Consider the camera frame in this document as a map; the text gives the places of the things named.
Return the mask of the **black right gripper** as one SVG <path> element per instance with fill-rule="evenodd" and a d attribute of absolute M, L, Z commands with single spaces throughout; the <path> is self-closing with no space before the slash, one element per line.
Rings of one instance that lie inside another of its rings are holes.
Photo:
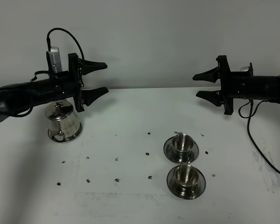
<path fill-rule="evenodd" d="M 215 106 L 224 105 L 224 114 L 233 114 L 233 100 L 235 98 L 247 99 L 247 80 L 253 76 L 250 72 L 231 71 L 227 56 L 216 58 L 218 67 L 193 76 L 194 81 L 207 81 L 215 83 L 220 79 L 221 91 L 199 91 L 196 96 L 207 100 Z"/>

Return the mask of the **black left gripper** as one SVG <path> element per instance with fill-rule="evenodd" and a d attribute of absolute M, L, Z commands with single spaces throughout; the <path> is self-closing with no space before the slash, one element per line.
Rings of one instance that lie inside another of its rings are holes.
<path fill-rule="evenodd" d="M 68 54 L 68 66 L 68 71 L 53 73 L 53 101 L 73 98 L 76 111 L 83 112 L 83 105 L 90 106 L 98 98 L 109 92 L 106 87 L 81 90 L 80 86 L 80 68 L 82 68 L 82 75 L 87 75 L 94 71 L 107 69 L 106 63 L 83 60 L 82 65 L 82 59 L 78 57 L 77 53 L 70 53 Z"/>

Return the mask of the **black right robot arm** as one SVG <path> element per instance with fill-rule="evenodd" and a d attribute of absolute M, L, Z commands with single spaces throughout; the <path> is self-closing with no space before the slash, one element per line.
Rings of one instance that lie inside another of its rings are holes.
<path fill-rule="evenodd" d="M 280 104 L 280 75 L 254 76 L 252 64 L 245 70 L 231 71 L 227 56 L 216 58 L 217 67 L 193 76 L 194 81 L 215 83 L 220 81 L 218 91 L 199 91 L 196 96 L 211 102 L 213 105 L 224 106 L 225 115 L 232 115 L 233 100 L 236 98 L 249 100 L 265 100 Z"/>

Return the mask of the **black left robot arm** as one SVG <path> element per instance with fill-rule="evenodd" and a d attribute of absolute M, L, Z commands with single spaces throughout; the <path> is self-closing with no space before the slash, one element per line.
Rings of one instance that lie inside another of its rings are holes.
<path fill-rule="evenodd" d="M 54 73 L 37 71 L 31 81 L 0 87 L 0 122 L 8 117 L 29 115 L 38 105 L 73 98 L 77 112 L 84 111 L 99 97 L 108 93 L 106 87 L 93 90 L 82 88 L 82 77 L 91 72 L 107 69 L 103 62 L 81 59 L 76 53 L 68 55 L 69 69 Z"/>

